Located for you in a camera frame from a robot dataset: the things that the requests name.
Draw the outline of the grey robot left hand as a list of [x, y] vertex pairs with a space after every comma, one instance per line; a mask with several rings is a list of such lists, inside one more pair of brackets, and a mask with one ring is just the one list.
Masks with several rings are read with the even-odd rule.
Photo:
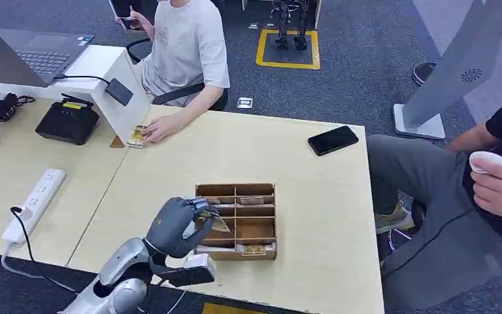
[[[186, 228], [203, 217], [203, 227], [184, 237]], [[170, 198], [158, 211], [143, 241], [156, 252], [182, 258], [210, 233], [219, 217], [217, 209], [204, 198]]]

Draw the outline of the person's right hand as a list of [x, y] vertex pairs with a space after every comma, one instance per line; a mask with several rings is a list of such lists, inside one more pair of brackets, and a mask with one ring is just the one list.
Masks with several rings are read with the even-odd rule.
[[115, 17], [115, 21], [119, 23], [126, 31], [145, 31], [145, 20], [146, 18], [141, 13], [135, 11], [132, 6], [129, 6], [128, 16]]

